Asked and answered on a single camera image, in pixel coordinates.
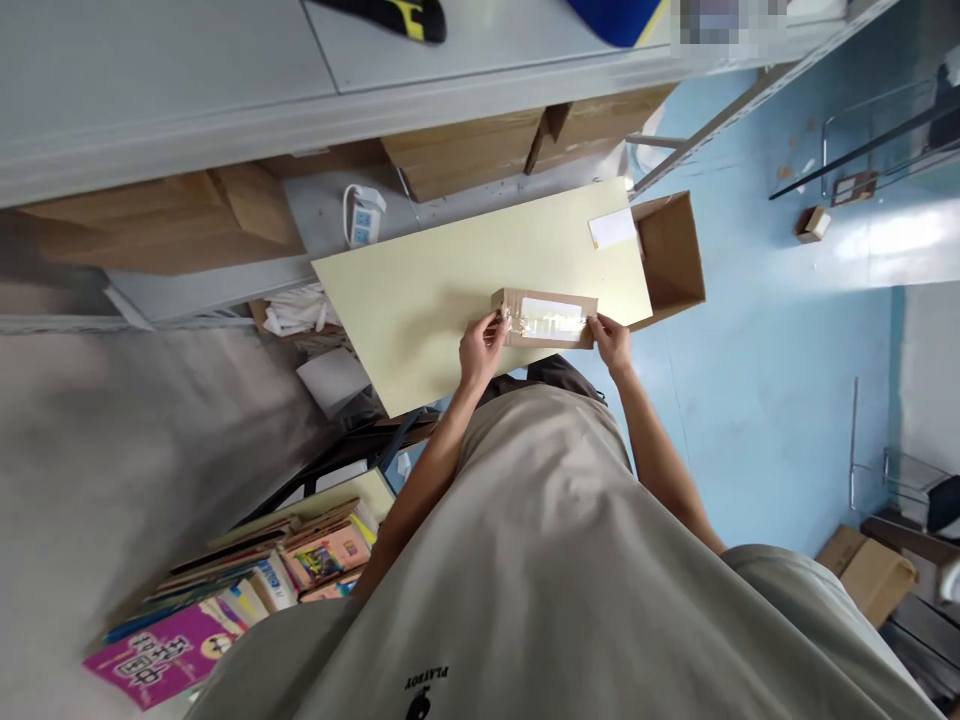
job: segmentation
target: left hand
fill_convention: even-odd
[[[500,318],[500,311],[484,315],[470,323],[460,340],[460,387],[483,391],[493,380],[500,364],[500,348],[507,339],[510,326]]]

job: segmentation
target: beige t-shirt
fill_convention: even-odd
[[[722,558],[631,474],[601,404],[477,411],[456,480],[369,602],[241,639],[191,718],[941,718],[837,579]]]

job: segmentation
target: cardboard box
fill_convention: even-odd
[[[491,307],[510,321],[504,342],[507,346],[593,347],[593,333],[586,318],[597,314],[597,298],[501,288],[491,298]]]
[[[410,194],[428,202],[523,172],[543,108],[383,138]]]
[[[840,578],[875,628],[886,622],[917,581],[909,560],[845,525],[837,528],[817,562]]]
[[[378,138],[332,145],[312,152],[280,155],[260,160],[258,165],[275,178],[306,177],[335,170],[362,170],[389,165],[390,157]]]
[[[793,234],[802,243],[820,242],[830,226],[832,218],[826,208],[816,205],[800,213],[800,218],[793,228]]]
[[[865,170],[856,175],[837,180],[833,185],[833,207],[850,205],[861,200],[869,200],[877,191],[875,170]]]
[[[653,315],[639,330],[705,302],[700,243],[690,193],[650,200],[630,208],[640,237],[643,270]]]
[[[181,275],[305,253],[280,183],[254,163],[18,209],[55,262]]]
[[[524,172],[530,175],[610,153],[627,135],[643,129],[675,87],[670,83],[551,105],[544,111]]]

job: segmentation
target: person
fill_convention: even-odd
[[[494,378],[506,325],[487,315],[351,596],[251,629],[189,717],[941,718],[829,571],[726,548],[629,331],[589,325],[636,476],[561,359]]]

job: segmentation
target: shelving unit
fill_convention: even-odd
[[[82,15],[65,10],[53,19],[17,3],[19,9],[0,11],[0,92],[17,108],[0,120],[0,207],[793,63],[763,75],[693,137],[671,139],[674,153],[634,188],[639,193],[895,2],[793,0],[782,42],[762,57],[741,52],[724,60],[671,52],[668,14],[643,47],[611,48],[556,0],[482,7],[446,0],[449,39],[433,48],[299,0],[269,10],[247,7],[250,0],[239,8],[214,0],[194,10],[135,0],[119,13],[98,0]],[[98,17],[102,42],[70,42]],[[526,28],[534,22],[532,37]],[[41,56],[49,47],[57,54]],[[58,93],[66,82],[85,92]],[[210,92],[201,91],[206,87]],[[420,206],[390,168],[289,180],[285,190],[307,255],[176,277],[108,276],[147,322],[170,323],[313,282],[310,260],[346,249],[340,204],[349,183],[384,194],[385,241],[609,178],[622,172],[618,162],[580,161]]]

